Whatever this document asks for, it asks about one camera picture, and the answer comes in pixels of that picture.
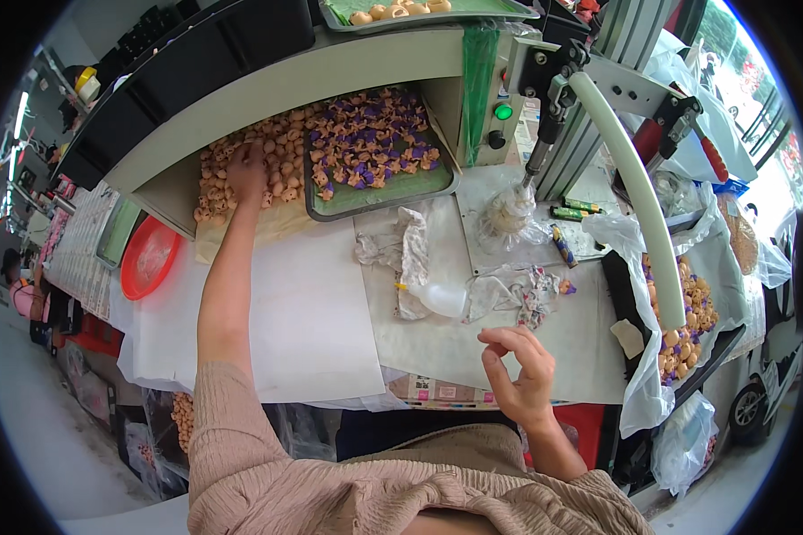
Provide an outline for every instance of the green button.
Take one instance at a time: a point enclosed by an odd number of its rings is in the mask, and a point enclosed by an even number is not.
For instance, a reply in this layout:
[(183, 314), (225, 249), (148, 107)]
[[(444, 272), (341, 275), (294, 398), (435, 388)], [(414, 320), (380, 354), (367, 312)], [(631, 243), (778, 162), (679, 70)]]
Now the green button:
[(514, 110), (511, 109), (511, 106), (508, 104), (499, 104), (496, 108), (494, 108), (494, 115), (497, 116), (497, 119), (500, 121), (505, 121), (511, 114), (514, 113)]

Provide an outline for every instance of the sleeve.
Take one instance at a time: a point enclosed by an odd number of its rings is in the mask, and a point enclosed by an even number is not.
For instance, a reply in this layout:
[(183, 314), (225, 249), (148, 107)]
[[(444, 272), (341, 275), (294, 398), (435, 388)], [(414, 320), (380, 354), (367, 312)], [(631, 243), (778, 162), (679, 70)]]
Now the sleeve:
[(190, 503), (220, 479), (290, 460), (244, 373), (227, 362), (199, 369), (189, 450)]
[(613, 484), (607, 472), (590, 470), (560, 486), (559, 490), (556, 486), (552, 488), (563, 503), (596, 519), (604, 532), (653, 535), (654, 530), (639, 509)]

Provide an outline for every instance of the cloth rag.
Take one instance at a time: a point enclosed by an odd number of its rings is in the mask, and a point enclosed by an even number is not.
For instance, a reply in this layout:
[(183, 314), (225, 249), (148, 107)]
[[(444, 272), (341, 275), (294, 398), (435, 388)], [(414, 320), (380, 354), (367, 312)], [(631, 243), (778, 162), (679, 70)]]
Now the cloth rag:
[(545, 315), (556, 310), (559, 283), (558, 276), (545, 273), (540, 265), (521, 267), (504, 263), (473, 281), (470, 314), (465, 323), (476, 321), (494, 310), (519, 307), (517, 325), (536, 330)]
[[(426, 219), (416, 210), (400, 206), (391, 234), (357, 233), (354, 255), (360, 263), (377, 262), (393, 268), (401, 284), (428, 284)], [(418, 298), (404, 290), (399, 290), (398, 300), (401, 319), (421, 319), (431, 314)]]

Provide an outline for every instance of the black knob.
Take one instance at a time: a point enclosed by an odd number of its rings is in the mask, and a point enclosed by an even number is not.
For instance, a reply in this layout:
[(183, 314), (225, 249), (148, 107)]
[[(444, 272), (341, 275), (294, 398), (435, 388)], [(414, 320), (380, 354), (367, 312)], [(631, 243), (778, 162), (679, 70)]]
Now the black knob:
[(506, 145), (506, 138), (502, 130), (492, 130), (488, 132), (488, 146), (495, 151), (502, 149)]

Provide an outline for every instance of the plastic squeeze bottle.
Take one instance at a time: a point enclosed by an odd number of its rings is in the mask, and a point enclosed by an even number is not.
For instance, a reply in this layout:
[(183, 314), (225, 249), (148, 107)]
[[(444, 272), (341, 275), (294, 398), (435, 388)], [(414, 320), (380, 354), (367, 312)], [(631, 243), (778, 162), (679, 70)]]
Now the plastic squeeze bottle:
[(429, 283), (420, 286), (396, 283), (396, 287), (416, 295), (423, 305), (441, 316), (460, 317), (467, 302), (467, 289), (453, 284)]

